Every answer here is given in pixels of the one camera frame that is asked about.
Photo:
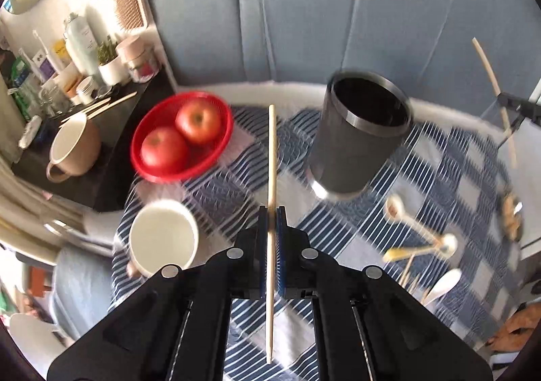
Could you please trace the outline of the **red bowl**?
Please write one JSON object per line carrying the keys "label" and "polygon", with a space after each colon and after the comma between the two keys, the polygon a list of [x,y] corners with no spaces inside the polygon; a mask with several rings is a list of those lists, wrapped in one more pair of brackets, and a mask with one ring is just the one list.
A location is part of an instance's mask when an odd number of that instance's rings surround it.
{"label": "red bowl", "polygon": [[226,149],[234,129],[229,105],[213,94],[191,91],[159,102],[139,122],[131,163],[149,182],[196,178]]}

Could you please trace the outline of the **beige mug on shelf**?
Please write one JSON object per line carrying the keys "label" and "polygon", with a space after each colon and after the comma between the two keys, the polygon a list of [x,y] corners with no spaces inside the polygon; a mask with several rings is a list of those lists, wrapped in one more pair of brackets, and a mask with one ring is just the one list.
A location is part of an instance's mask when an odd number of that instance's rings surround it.
{"label": "beige mug on shelf", "polygon": [[71,116],[55,135],[49,150],[46,177],[52,183],[86,174],[102,146],[98,127],[85,113]]}

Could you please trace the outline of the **blue white patterned tablecloth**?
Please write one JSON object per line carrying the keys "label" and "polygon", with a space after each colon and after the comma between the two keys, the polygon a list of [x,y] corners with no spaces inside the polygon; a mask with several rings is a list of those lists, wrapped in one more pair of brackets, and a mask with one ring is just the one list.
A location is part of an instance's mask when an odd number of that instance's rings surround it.
{"label": "blue white patterned tablecloth", "polygon": [[[115,235],[114,305],[142,284],[127,272],[128,238],[136,216],[151,201],[177,200],[191,212],[200,234],[200,261],[231,246],[257,221],[267,200],[268,113],[263,107],[236,106],[233,115],[236,128],[228,149],[201,177],[165,185],[134,180]],[[379,264],[390,248],[423,243],[410,227],[386,219],[386,199],[399,196],[407,213],[436,233],[455,235],[458,246],[450,259],[415,257],[390,263],[385,271],[394,279],[407,275],[421,296],[448,270],[459,269],[460,281],[430,310],[471,348],[481,348],[516,309],[520,287],[519,246],[499,226],[499,201],[510,179],[496,142],[482,131],[418,122],[365,191],[333,204],[319,200],[305,177],[319,117],[315,109],[295,108],[278,118],[278,197],[288,223],[306,232],[316,249],[360,269]]]}

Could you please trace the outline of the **wooden chopstick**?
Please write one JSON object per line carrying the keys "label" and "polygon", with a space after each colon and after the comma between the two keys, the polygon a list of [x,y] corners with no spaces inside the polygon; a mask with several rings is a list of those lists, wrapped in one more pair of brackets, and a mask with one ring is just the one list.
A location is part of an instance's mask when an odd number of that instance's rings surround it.
{"label": "wooden chopstick", "polygon": [[513,138],[513,132],[512,132],[512,127],[511,127],[511,121],[510,121],[510,117],[509,117],[509,114],[507,113],[507,110],[505,107],[501,106],[499,104],[499,96],[502,94],[502,91],[501,91],[501,87],[500,87],[500,84],[498,83],[498,80],[496,78],[496,75],[495,75],[495,72],[492,68],[492,65],[485,53],[485,51],[482,49],[482,46],[480,45],[479,43],[479,40],[477,40],[476,38],[473,38],[471,40],[471,43],[473,45],[473,47],[475,48],[475,51],[476,53],[478,54],[480,60],[481,60],[481,63],[489,77],[489,80],[492,84],[492,90],[494,92],[494,95],[495,95],[495,99],[496,99],[496,104],[498,105],[499,107],[499,110],[500,110],[500,115],[501,115],[501,121],[502,121],[502,124],[503,124],[503,131],[504,131],[504,136],[507,138],[506,140],[506,143],[508,144],[508,152],[509,152],[509,158],[510,158],[510,162],[511,162],[511,167],[513,169],[516,169],[518,167],[518,159],[517,159],[517,152],[516,152],[516,147],[515,147],[515,144],[514,144],[514,138]]}
{"label": "wooden chopstick", "polygon": [[273,360],[274,295],[276,286],[276,195],[277,195],[277,117],[275,105],[268,108],[268,200],[266,251],[266,362]]}

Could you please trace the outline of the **white ceramic spoon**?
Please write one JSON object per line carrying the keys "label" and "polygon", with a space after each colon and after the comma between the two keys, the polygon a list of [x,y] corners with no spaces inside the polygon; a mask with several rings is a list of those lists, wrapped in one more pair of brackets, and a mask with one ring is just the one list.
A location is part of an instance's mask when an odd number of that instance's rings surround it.
{"label": "white ceramic spoon", "polygon": [[438,281],[434,284],[434,287],[426,293],[421,303],[424,306],[427,306],[432,302],[445,296],[448,292],[451,291],[451,289],[457,286],[457,283],[460,281],[461,276],[462,272],[458,268],[453,268],[447,271],[447,273],[445,273],[443,276],[441,276],[440,279],[438,279]]}

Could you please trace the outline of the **red apple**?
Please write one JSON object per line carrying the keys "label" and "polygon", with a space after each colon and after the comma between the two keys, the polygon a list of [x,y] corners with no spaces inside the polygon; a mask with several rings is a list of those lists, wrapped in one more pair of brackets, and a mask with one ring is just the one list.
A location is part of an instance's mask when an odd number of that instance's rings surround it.
{"label": "red apple", "polygon": [[175,126],[192,144],[214,141],[221,129],[221,116],[214,103],[205,99],[186,102],[177,112]]}
{"label": "red apple", "polygon": [[143,140],[140,150],[142,162],[149,169],[174,172],[184,169],[190,148],[175,128],[161,126],[152,130]]}

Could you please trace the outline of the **black cylindrical utensil holder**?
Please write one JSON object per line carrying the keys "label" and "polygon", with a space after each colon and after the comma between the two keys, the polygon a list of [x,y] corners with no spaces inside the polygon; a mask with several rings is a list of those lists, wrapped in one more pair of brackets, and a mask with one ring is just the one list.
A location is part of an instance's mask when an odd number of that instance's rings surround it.
{"label": "black cylindrical utensil holder", "polygon": [[366,188],[410,133],[409,97],[374,72],[335,72],[306,163],[321,200],[349,200]]}

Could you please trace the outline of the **pale green spray bottle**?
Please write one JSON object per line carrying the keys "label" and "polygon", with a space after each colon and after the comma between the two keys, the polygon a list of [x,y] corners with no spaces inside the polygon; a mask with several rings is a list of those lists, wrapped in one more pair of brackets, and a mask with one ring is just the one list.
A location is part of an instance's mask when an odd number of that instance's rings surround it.
{"label": "pale green spray bottle", "polygon": [[64,20],[66,49],[81,74],[95,76],[99,73],[97,42],[86,18],[71,13]]}

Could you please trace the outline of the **pink lidded jar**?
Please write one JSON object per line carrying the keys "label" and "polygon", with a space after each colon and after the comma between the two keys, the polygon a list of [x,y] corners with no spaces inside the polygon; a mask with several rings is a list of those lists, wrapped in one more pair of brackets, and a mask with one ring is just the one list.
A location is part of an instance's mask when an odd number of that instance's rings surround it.
{"label": "pink lidded jar", "polygon": [[154,50],[139,36],[130,36],[116,45],[116,54],[133,82],[144,84],[161,69]]}

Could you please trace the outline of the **red apple left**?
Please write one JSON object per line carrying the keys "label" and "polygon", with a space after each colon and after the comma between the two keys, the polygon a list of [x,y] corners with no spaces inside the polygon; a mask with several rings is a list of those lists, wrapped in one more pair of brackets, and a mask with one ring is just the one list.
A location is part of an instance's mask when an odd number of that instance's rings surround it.
{"label": "red apple left", "polygon": [[161,126],[152,130],[143,140],[140,150],[142,162],[149,169],[174,172],[184,169],[190,148],[175,128]]}

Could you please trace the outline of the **yellow-handled spoon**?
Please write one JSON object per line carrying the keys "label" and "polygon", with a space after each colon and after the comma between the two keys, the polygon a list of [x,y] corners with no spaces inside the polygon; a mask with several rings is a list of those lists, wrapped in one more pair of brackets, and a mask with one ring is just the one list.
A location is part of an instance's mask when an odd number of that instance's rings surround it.
{"label": "yellow-handled spoon", "polygon": [[441,250],[434,245],[426,245],[419,247],[409,247],[409,248],[390,248],[388,249],[383,257],[382,261],[385,263],[391,263],[401,260],[409,259],[410,257],[424,256],[428,254],[440,254]]}

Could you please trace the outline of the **blue fabric backdrop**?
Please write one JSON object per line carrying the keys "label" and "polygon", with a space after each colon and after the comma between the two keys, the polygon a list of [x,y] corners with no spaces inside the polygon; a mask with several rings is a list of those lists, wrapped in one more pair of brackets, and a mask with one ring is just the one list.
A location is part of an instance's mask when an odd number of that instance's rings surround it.
{"label": "blue fabric backdrop", "polygon": [[492,86],[528,97],[540,78],[536,0],[149,0],[178,84],[303,81],[376,72],[406,94],[480,115]]}

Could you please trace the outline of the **red apple right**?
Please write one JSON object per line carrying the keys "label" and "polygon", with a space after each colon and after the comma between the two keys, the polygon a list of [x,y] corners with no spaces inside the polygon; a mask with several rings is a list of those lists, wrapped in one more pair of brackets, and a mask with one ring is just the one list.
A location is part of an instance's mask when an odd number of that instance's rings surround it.
{"label": "red apple right", "polygon": [[205,99],[186,102],[177,112],[175,126],[192,144],[214,141],[221,129],[221,116],[214,103]]}

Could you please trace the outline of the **white spoon with bear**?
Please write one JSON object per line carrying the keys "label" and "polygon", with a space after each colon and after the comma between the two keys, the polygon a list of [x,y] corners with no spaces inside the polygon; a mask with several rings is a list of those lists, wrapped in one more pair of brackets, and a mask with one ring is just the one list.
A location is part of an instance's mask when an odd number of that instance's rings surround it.
{"label": "white spoon with bear", "polygon": [[452,234],[439,235],[415,220],[413,216],[406,213],[402,199],[396,195],[390,195],[384,204],[384,216],[388,222],[403,223],[410,229],[417,232],[425,240],[425,245],[434,245],[441,250],[436,254],[444,259],[451,258],[458,247],[457,237]]}

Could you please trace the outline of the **small potted plant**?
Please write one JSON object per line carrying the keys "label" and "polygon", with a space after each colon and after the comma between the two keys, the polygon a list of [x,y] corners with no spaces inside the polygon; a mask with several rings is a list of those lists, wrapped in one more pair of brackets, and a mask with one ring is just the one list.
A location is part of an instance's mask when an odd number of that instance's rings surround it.
{"label": "small potted plant", "polygon": [[103,81],[111,87],[125,86],[129,79],[129,74],[117,55],[116,45],[117,43],[107,36],[97,47],[98,70]]}

